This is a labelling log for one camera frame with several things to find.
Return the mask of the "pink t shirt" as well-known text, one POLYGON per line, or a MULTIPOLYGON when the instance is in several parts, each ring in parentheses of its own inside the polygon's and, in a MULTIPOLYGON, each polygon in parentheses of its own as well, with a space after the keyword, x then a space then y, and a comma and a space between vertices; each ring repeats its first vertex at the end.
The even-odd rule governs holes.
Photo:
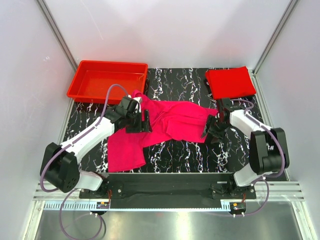
POLYGON ((108 171, 129 171, 146 164, 143 148, 169 140, 204 143, 202 137, 209 115, 214 108, 205 108, 189 101, 151 100, 135 90, 133 97, 141 97, 142 110, 148 110, 151 133, 127 133, 120 129, 107 141, 108 171))

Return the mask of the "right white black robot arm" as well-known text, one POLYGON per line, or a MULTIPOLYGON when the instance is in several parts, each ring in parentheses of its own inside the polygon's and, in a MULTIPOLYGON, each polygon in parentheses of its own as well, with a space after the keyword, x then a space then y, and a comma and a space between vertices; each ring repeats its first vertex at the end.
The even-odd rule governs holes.
POLYGON ((207 117, 201 135, 204 143, 212 145, 222 141, 231 127, 249 138, 248 164, 232 174, 231 189, 251 186, 266 176, 281 176, 290 164, 285 131, 262 123, 250 115, 249 108, 234 105, 229 98, 221 98, 216 104, 218 113, 207 117))

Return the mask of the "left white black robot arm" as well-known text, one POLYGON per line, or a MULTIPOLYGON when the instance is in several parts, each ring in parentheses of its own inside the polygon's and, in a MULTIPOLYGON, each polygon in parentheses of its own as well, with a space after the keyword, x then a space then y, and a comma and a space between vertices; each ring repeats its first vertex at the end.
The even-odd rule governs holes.
POLYGON ((46 193, 60 190, 70 193, 76 189, 98 191, 103 176, 79 169, 83 157, 98 143, 121 129, 126 133, 150 133, 150 114, 138 104, 128 109, 113 106, 98 117, 88 128, 61 143, 50 143, 45 151, 40 170, 40 188, 46 193))

